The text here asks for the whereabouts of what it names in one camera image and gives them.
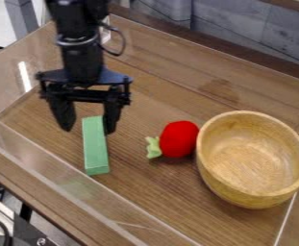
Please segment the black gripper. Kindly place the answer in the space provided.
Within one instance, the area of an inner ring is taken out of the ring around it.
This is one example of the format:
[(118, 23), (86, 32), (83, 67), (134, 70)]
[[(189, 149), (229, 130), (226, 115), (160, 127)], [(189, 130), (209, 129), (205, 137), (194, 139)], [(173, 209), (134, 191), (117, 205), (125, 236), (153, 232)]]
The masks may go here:
[(99, 47), (62, 49), (63, 65), (41, 71), (41, 95), (49, 100), (50, 110), (62, 130), (70, 132), (77, 122), (74, 102), (105, 103), (106, 134), (117, 131), (122, 106), (129, 105), (130, 76), (111, 70)]

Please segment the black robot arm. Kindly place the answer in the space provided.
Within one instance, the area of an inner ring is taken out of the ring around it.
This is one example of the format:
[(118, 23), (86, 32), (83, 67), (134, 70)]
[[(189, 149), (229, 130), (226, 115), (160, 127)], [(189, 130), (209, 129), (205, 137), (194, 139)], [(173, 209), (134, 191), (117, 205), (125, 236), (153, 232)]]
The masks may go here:
[(121, 56), (103, 45), (101, 31), (117, 32), (105, 22), (110, 0), (46, 0), (57, 28), (57, 46), (63, 66), (37, 74), (41, 97), (47, 100), (57, 123), (71, 131), (77, 122), (78, 102), (99, 103), (105, 108), (105, 133), (117, 130), (125, 106), (132, 103), (133, 78), (111, 70), (105, 55)]

